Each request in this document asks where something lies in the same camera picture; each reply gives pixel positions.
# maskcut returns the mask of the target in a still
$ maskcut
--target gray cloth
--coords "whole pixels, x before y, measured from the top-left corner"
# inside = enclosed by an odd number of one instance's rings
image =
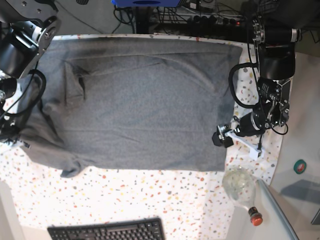
[[[241,52],[152,38],[53,41],[39,63],[42,101],[17,122],[25,151],[62,177],[87,166],[223,171],[226,150],[211,137],[232,118],[228,74]],[[20,110],[36,97],[34,82]]]

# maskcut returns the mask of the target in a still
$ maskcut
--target speckled tabletop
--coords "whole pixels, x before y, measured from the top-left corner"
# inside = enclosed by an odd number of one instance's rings
[[[240,63],[249,61],[246,44],[198,37],[128,34],[58,36],[55,39],[96,37],[152,37],[233,44],[243,48]],[[237,95],[244,103],[257,101],[251,69],[239,71]],[[234,114],[238,117],[245,115],[246,111],[234,106]],[[259,141],[256,137],[248,139],[253,143]],[[268,131],[262,142],[264,157],[254,161],[249,158],[249,149],[236,142],[227,149],[226,168],[242,166],[270,184],[281,143],[282,136]],[[6,148],[0,146],[0,152]],[[52,225],[101,224],[160,217],[167,240],[216,240],[226,237],[234,211],[222,187],[224,172],[88,167],[74,178],[60,178],[60,174],[60,170],[32,162],[19,148],[0,155],[0,180],[11,188],[22,225],[46,229]]]

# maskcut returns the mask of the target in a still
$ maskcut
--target keyboard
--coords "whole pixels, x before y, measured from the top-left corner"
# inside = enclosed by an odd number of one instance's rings
[[[165,240],[160,218],[47,230],[52,240]]]

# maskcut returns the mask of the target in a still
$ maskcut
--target clear plastic bottle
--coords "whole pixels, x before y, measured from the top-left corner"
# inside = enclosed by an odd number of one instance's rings
[[[255,207],[255,180],[248,171],[241,167],[228,170],[224,174],[222,186],[235,206],[248,211],[254,226],[259,226],[263,222],[262,215]]]

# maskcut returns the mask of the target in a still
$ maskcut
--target white bracket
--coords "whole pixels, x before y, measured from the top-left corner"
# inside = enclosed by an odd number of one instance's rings
[[[265,154],[265,150],[263,147],[261,147],[261,150],[258,150],[258,144],[252,144],[246,140],[244,140],[243,137],[237,136],[233,131],[228,131],[225,133],[226,137],[230,137],[235,141],[238,141],[244,145],[246,145],[249,148],[249,156],[253,160],[257,161],[259,157],[263,157]]]

